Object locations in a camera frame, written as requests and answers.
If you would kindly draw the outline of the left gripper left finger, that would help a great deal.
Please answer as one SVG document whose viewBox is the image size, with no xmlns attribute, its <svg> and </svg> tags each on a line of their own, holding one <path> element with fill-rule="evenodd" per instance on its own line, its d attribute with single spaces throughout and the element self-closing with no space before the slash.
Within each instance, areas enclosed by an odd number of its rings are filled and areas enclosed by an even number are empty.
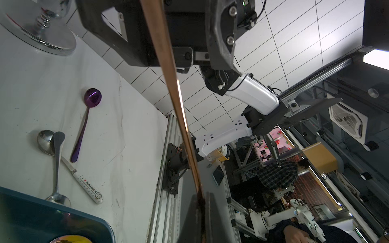
<svg viewBox="0 0 389 243">
<path fill-rule="evenodd" d="M 193 195 L 181 228 L 179 243 L 201 243 L 202 239 L 202 212 L 197 196 Z"/>
</svg>

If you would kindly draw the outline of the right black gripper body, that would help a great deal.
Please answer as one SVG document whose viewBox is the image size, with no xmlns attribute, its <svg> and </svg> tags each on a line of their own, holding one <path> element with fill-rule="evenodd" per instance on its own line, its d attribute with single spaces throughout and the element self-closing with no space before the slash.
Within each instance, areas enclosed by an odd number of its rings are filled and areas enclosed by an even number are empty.
<svg viewBox="0 0 389 243">
<path fill-rule="evenodd" d="M 129 65 L 159 66 L 155 44 L 170 40 L 175 65 L 230 70 L 237 40 L 258 19 L 254 1 L 76 1 L 82 25 Z"/>
</svg>

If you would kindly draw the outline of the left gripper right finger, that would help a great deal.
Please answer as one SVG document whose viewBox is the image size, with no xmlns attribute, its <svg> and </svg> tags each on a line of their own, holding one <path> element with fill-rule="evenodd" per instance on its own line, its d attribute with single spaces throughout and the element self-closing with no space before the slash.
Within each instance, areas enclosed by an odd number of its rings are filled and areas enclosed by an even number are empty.
<svg viewBox="0 0 389 243">
<path fill-rule="evenodd" d="M 205 194 L 205 239 L 206 243 L 232 243 L 225 229 L 213 193 Z"/>
</svg>

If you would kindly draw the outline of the copper spoon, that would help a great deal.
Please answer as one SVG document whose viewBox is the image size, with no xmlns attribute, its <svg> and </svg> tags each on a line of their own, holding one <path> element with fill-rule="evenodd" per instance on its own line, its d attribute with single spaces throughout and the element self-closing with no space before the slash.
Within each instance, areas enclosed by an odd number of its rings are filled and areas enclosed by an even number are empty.
<svg viewBox="0 0 389 243">
<path fill-rule="evenodd" d="M 163 1 L 143 0 L 141 1 L 141 6 L 160 67 L 165 77 L 165 82 L 173 103 L 173 107 L 177 115 L 179 128 L 182 134 L 188 158 L 188 164 L 192 170 L 198 202 L 203 203 L 205 201 L 205 197 L 198 170 L 198 162 L 184 112 L 179 80 L 176 75 L 176 65 L 169 36 L 167 20 L 164 12 Z"/>
</svg>

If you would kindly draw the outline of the purple iridescent spoon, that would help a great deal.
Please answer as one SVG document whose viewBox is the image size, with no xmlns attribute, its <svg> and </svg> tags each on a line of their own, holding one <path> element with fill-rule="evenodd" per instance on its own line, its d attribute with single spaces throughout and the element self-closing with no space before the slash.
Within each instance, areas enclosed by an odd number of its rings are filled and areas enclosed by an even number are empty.
<svg viewBox="0 0 389 243">
<path fill-rule="evenodd" d="M 92 243 L 92 241 L 84 236 L 65 235 L 53 239 L 50 243 Z"/>
</svg>

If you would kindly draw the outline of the teal plastic storage box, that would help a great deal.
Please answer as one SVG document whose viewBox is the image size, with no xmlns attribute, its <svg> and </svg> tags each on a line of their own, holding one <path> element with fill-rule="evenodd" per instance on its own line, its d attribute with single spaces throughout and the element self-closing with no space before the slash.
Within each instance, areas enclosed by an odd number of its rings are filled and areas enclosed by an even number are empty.
<svg viewBox="0 0 389 243">
<path fill-rule="evenodd" d="M 1 242 L 48 243 L 77 235 L 93 243 L 114 243 L 103 219 L 40 198 L 1 188 Z"/>
</svg>

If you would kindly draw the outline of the small white robot arm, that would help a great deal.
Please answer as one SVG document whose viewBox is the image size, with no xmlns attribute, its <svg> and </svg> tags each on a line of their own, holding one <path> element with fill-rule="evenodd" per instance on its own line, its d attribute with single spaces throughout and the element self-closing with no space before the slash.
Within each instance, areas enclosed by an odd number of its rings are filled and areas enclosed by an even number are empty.
<svg viewBox="0 0 389 243">
<path fill-rule="evenodd" d="M 306 225 L 313 235 L 308 238 L 309 243 L 326 242 L 325 234 L 314 220 L 311 211 L 296 199 L 290 201 L 292 207 L 280 213 L 271 215 L 268 211 L 256 213 L 246 209 L 232 198 L 226 198 L 223 205 L 227 210 L 235 209 L 246 216 L 250 216 L 253 228 L 237 219 L 231 220 L 231 227 L 227 228 L 218 208 L 221 200 L 217 200 L 213 193 L 206 193 L 204 202 L 198 202 L 194 196 L 186 215 L 184 226 L 178 236 L 178 243 L 232 243 L 233 229 L 244 234 L 266 241 L 266 234 L 274 229 L 281 221 L 297 218 L 298 223 Z"/>
</svg>

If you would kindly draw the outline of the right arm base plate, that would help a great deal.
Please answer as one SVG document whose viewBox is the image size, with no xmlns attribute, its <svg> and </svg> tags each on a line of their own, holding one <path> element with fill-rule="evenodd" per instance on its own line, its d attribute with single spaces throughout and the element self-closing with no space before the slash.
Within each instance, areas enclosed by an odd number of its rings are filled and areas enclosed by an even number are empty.
<svg viewBox="0 0 389 243">
<path fill-rule="evenodd" d="M 170 195 L 177 195 L 179 179 L 183 176 L 183 173 L 189 169 L 184 144 L 175 146 L 173 143 L 169 143 L 167 145 L 165 162 L 166 165 L 162 187 Z"/>
</svg>

